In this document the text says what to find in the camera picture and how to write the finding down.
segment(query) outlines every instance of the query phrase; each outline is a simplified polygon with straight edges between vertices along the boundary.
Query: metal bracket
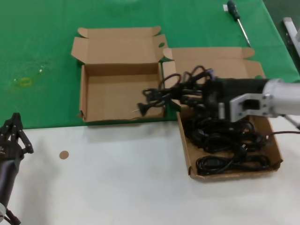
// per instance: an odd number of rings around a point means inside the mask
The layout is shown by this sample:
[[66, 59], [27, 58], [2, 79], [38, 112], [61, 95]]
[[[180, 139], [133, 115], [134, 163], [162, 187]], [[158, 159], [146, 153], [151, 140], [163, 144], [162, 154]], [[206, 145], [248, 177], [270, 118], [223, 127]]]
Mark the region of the metal bracket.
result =
[[[270, 105], [269, 105], [270, 95], [263, 94], [244, 94], [238, 96], [230, 101], [230, 121], [236, 122], [248, 115], [254, 116], [269, 116], [270, 115]], [[246, 100], [258, 100], [260, 109], [243, 109], [243, 102]]]

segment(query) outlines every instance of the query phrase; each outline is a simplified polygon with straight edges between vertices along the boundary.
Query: cardboard box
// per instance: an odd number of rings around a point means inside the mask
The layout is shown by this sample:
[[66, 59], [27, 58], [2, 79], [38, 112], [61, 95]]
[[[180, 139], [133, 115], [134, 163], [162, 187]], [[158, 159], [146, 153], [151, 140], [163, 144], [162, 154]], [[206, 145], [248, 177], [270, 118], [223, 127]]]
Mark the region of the cardboard box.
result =
[[[214, 69], [214, 76], [220, 78], [255, 78], [257, 75], [263, 76], [261, 64], [256, 61], [247, 60], [254, 55], [254, 50], [251, 48], [166, 48], [164, 49], [165, 57], [174, 60], [163, 63], [164, 76], [173, 73], [182, 74], [185, 71], [192, 71], [197, 65], [202, 65], [205, 68]], [[177, 78], [169, 79], [165, 82], [166, 88], [169, 88], [176, 83]], [[280, 163], [283, 161], [278, 144], [275, 137], [270, 139], [270, 144], [263, 148], [261, 154], [269, 157], [271, 168], [261, 172], [238, 172], [228, 171], [223, 174], [200, 176], [197, 174], [196, 160], [198, 158], [210, 155], [194, 146], [189, 139], [184, 135], [182, 123], [189, 119], [193, 113], [188, 106], [182, 105], [181, 112], [177, 113], [180, 127], [180, 134], [187, 164], [187, 171], [191, 178], [197, 180], [211, 179], [239, 179], [245, 177], [256, 177], [263, 174], [268, 174], [277, 171]], [[263, 135], [273, 132], [272, 126], [267, 118], [251, 117], [256, 131]], [[230, 152], [220, 152], [217, 156], [231, 157]]]
[[[81, 72], [80, 112], [83, 121], [136, 120], [142, 90], [161, 82], [159, 61], [166, 38], [160, 27], [85, 29], [75, 37], [72, 55], [84, 63]], [[151, 108], [145, 118], [163, 117]]]

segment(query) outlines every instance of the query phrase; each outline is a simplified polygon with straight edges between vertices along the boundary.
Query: cord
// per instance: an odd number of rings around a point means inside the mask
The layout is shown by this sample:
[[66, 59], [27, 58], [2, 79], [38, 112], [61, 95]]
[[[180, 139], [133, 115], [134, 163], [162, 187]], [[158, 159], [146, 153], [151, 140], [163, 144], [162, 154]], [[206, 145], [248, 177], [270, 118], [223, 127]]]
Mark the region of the cord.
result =
[[6, 221], [8, 221], [11, 225], [20, 225], [21, 221], [9, 210], [6, 209], [7, 217], [4, 217]]
[[[165, 82], [173, 77], [177, 77], [177, 82], [170, 88], [165, 88]], [[142, 94], [146, 97], [147, 104], [138, 103], [138, 108], [144, 116], [147, 111], [152, 107], [163, 107], [164, 105], [171, 103], [172, 99], [180, 100], [185, 97], [185, 101], [188, 98], [187, 95], [202, 96], [201, 87], [202, 84], [198, 84], [197, 81], [205, 78], [214, 79], [212, 69], [205, 69], [203, 66], [197, 66], [192, 72], [184, 72], [183, 76], [178, 73], [171, 74], [164, 78], [158, 88], [150, 88], [142, 91]]]
[[281, 134], [297, 134], [297, 135], [300, 135], [300, 131], [277, 131], [277, 132], [273, 132], [273, 133], [269, 134], [269, 136], [281, 135]]
[[227, 170], [262, 171], [270, 167], [268, 157], [249, 155], [250, 152], [259, 152], [266, 145], [267, 138], [256, 132], [248, 120], [232, 123], [194, 117], [184, 123], [184, 131], [194, 145], [207, 153], [233, 152], [233, 157], [211, 155], [199, 158], [196, 161], [199, 175], [220, 174]]

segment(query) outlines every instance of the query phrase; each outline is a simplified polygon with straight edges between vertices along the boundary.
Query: small round sticker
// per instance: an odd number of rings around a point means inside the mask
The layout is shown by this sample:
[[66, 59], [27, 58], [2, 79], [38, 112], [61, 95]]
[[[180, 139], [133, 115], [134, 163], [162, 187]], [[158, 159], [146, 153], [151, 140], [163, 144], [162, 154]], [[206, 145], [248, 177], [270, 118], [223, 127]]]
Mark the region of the small round sticker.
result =
[[61, 159], [66, 159], [66, 158], [68, 158], [69, 157], [69, 152], [68, 151], [62, 151], [61, 153], [60, 153], [60, 158]]

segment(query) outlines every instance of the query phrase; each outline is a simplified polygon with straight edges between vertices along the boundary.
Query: screwdriver handle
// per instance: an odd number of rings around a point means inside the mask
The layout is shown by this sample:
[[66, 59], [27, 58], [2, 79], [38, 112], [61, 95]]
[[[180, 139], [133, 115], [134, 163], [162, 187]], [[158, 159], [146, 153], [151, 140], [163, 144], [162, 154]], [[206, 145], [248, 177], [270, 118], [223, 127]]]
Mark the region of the screwdriver handle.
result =
[[232, 0], [229, 0], [227, 2], [228, 12], [233, 17], [234, 21], [237, 21], [240, 19], [240, 15], [238, 13], [238, 9], [236, 8], [236, 5]]

